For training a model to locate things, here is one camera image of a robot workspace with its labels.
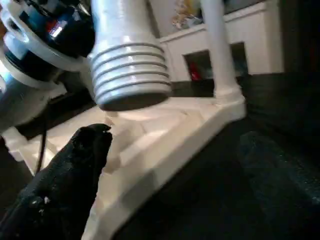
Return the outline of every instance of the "dark surface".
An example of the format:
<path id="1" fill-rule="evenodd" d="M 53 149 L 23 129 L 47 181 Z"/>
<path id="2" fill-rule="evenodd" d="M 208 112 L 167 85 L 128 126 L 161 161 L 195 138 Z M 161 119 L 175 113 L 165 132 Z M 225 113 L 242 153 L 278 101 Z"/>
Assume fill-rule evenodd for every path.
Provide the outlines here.
<path id="1" fill-rule="evenodd" d="M 286 160 L 282 157 L 278 160 L 277 151 L 271 150 L 271 153 L 275 153 L 269 155 L 270 161 L 290 162 L 291 158 L 298 158 L 303 163 L 308 162 L 308 166 L 314 166 L 313 169 L 317 173 L 317 145 L 320 136 L 318 79 L 319 75 L 300 73 L 239 78 L 238 82 L 246 98 L 247 117 L 227 125 L 123 226 L 114 239 L 131 239 L 133 236 L 139 240 L 293 239 L 294 231 L 291 231 L 291 227 L 296 225 L 291 225 L 293 222 L 291 218 L 296 216 L 292 215 L 296 210 L 287 209 L 286 205 L 290 203 L 289 206 L 295 206 L 297 199 L 304 198 L 303 203 L 311 201 L 312 204 L 303 205 L 299 202 L 296 205 L 297 210 L 303 214 L 297 216 L 309 216 L 304 214 L 309 211 L 317 213 L 318 198 L 313 192 L 308 191 L 308 189 L 313 191 L 313 188 L 300 187 L 290 177 L 286 177 L 285 181 L 281 178 L 278 180 L 271 178 L 272 181 L 270 183 L 266 181 L 265 185 L 253 184 L 251 179 L 254 175 L 244 171 L 246 168 L 250 169 L 250 165 L 245 161 L 247 155 L 239 157 L 239 146 L 248 147 L 251 141 L 244 144 L 241 139 L 243 135 L 254 131 L 266 136 L 263 137 L 267 139 L 266 143 L 272 142 L 271 145 L 279 146 L 277 148 L 286 155 Z M 173 85 L 174 95 L 177 97 L 210 97 L 213 87 L 212 81 Z M 76 101 L 68 100 L 68 102 L 68 107 L 67 104 L 59 104 L 63 106 L 65 112 L 68 112 L 68 108 L 76 111 L 75 106 L 71 106 Z M 63 118 L 54 117 L 53 121 L 57 123 L 58 119 Z M 259 152 L 261 151 L 255 150 L 254 154 L 252 153 L 253 158 L 267 163 L 268 158 L 264 159 Z M 7 178 L 5 182 L 17 179 L 17 175 L 21 174 L 13 174 L 12 178 Z M 313 173 L 308 176 L 316 179 L 315 184 L 318 183 Z M 272 198 L 281 193 L 299 193 L 301 197 L 294 195 L 292 198 L 284 198 L 278 205 L 266 208 L 266 202 L 262 201 L 259 195 L 263 186 L 267 186 L 265 193 L 270 197 L 268 203 L 273 203 L 275 199 L 281 200 L 280 197 Z M 278 215 L 281 213 L 278 211 L 280 207 L 287 209 L 284 211 L 284 216 Z M 318 222 L 317 219 L 311 220 L 302 218 L 302 223 Z M 288 234 L 283 226 L 289 229 Z M 306 229 L 310 233 L 316 229 L 314 226 L 309 227 Z"/>
<path id="2" fill-rule="evenodd" d="M 0 139 L 0 219 L 16 199 L 18 192 L 32 179 L 24 162 L 16 162 Z"/>

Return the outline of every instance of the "white wall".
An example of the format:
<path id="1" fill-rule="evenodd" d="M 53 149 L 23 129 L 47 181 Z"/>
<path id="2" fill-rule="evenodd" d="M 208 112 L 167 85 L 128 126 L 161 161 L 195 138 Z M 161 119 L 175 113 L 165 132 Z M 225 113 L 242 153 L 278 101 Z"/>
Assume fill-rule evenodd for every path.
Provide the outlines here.
<path id="1" fill-rule="evenodd" d="M 171 20 L 175 15 L 176 0 L 149 0 L 149 2 L 152 6 L 160 37 L 165 37 L 175 32 Z"/>

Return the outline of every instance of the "black cable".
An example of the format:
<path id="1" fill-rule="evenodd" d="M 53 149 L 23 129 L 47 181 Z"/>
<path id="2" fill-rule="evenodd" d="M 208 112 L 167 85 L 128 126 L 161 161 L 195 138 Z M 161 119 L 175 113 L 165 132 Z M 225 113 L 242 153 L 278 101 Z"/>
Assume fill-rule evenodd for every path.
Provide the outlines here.
<path id="1" fill-rule="evenodd" d="M 48 121 L 48 112 L 49 112 L 49 104 L 46 106 L 42 113 L 42 119 L 43 119 L 43 129 L 42 129 L 42 135 L 41 135 L 41 145 L 39 149 L 39 158 L 36 164 L 36 170 L 35 175 L 41 171 L 41 167 L 43 165 L 45 151 L 46 151 L 46 142 L 47 142 L 47 121 Z"/>

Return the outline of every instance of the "black table surface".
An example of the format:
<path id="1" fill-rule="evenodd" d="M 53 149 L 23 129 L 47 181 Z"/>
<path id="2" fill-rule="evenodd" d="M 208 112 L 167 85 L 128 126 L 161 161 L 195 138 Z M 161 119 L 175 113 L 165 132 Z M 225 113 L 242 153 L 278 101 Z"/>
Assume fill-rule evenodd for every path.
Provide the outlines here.
<path id="1" fill-rule="evenodd" d="M 238 78 L 246 98 L 246 118 L 227 125 L 131 217 L 114 239 L 272 238 L 236 148 L 243 134 L 255 131 L 276 141 L 286 152 L 317 162 L 319 76 L 279 73 Z M 214 84 L 212 80 L 179 82 L 173 89 L 176 97 L 210 97 Z M 78 98 L 74 95 L 52 104 L 51 127 L 93 106 L 85 100 L 79 104 Z M 31 127 L 36 125 L 19 130 L 31 138 L 40 131 Z M 3 167 L 4 159 L 10 158 L 6 154 L 0 152 L 1 182 L 24 180 L 19 185 L 22 187 L 30 176 L 18 167 Z M 3 173 L 8 168 L 12 168 L 10 176 Z M 4 209 L 12 201 L 3 197 L 11 187 L 1 187 L 0 206 Z M 16 192 L 18 187 L 11 191 L 11 198 Z"/>

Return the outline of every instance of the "threaded cylinder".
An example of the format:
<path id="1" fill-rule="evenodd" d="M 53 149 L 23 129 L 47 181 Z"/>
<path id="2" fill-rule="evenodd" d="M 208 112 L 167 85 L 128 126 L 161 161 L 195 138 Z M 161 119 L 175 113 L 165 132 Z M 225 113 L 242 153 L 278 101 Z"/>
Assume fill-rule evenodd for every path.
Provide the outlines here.
<path id="1" fill-rule="evenodd" d="M 95 101 L 124 111 L 161 103 L 171 94 L 163 50 L 148 26 L 143 0 L 92 0 L 96 38 L 91 54 Z"/>

